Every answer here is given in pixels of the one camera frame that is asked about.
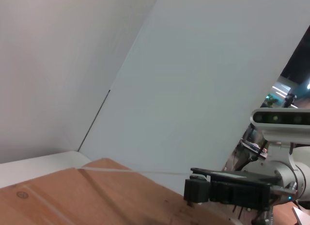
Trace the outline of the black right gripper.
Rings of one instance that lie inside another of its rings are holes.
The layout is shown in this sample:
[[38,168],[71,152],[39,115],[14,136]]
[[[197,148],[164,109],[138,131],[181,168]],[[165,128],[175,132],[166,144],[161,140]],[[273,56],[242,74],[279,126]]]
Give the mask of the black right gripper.
[[269,207],[271,186],[279,182],[279,177],[246,171],[211,172],[194,167],[190,170],[183,196],[188,203],[211,201],[264,210]]

